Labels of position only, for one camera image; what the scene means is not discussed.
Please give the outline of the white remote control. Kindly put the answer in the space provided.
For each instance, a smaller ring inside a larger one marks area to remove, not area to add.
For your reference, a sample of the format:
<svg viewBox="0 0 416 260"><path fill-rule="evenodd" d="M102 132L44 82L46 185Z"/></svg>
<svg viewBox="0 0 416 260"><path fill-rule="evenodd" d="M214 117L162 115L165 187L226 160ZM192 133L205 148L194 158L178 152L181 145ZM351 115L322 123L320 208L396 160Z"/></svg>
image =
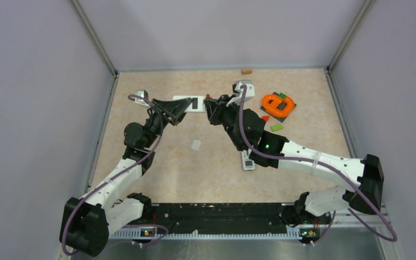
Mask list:
<svg viewBox="0 0 416 260"><path fill-rule="evenodd" d="M204 104L206 96L198 95L176 95L172 100L191 99L190 105L186 108L186 113L205 113L206 107Z"/></svg>

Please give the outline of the white battery cover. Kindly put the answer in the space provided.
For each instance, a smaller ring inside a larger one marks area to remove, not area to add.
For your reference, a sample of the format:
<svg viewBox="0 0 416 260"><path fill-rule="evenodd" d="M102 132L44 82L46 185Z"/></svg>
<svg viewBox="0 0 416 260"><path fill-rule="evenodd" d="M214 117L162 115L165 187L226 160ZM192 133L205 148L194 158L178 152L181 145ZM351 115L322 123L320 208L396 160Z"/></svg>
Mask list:
<svg viewBox="0 0 416 260"><path fill-rule="evenodd" d="M201 141L197 140L197 139L193 139L192 143L191 143L191 148L195 151L198 151L201 147Z"/></svg>

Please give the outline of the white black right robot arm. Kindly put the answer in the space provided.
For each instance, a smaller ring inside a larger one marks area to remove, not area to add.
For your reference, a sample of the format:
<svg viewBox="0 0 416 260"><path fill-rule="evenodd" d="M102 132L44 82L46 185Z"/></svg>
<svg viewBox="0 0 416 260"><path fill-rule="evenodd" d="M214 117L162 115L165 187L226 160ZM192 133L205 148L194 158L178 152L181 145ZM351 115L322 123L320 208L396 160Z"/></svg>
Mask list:
<svg viewBox="0 0 416 260"><path fill-rule="evenodd" d="M256 112L230 101L232 96L206 99L209 123L223 126L238 151L256 165L295 170L332 182L321 192L305 192L295 201L296 217L311 223L329 211L351 209L368 215L380 212L384 173L380 158L344 158L301 146L288 138L264 130L265 121Z"/></svg>

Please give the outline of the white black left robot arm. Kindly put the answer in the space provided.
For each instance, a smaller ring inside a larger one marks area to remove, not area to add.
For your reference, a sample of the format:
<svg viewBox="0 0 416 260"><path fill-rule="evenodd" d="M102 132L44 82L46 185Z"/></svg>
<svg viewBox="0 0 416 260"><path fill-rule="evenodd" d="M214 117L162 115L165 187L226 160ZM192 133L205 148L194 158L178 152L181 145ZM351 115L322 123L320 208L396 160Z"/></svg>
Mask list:
<svg viewBox="0 0 416 260"><path fill-rule="evenodd" d="M64 208L60 231L63 253L73 256L83 252L97 256L106 246L110 235L136 220L145 224L152 217L152 209L136 198L125 198L116 204L125 190L150 168L155 149L168 124L177 125L191 107L193 99L148 100L130 94L128 98L148 106L144 125L129 123L124 129L124 155L118 164L93 190L81 198L70 198Z"/></svg>

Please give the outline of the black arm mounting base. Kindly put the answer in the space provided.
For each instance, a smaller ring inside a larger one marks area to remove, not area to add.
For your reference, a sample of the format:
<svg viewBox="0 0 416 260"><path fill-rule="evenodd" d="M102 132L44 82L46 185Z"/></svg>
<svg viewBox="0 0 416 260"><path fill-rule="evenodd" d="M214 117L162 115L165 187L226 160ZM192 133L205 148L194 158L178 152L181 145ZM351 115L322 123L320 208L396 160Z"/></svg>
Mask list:
<svg viewBox="0 0 416 260"><path fill-rule="evenodd" d="M315 217L287 203L153 203L141 193L131 193L144 205L133 225L157 226L157 233L171 235L320 235L319 226L329 224L330 213Z"/></svg>

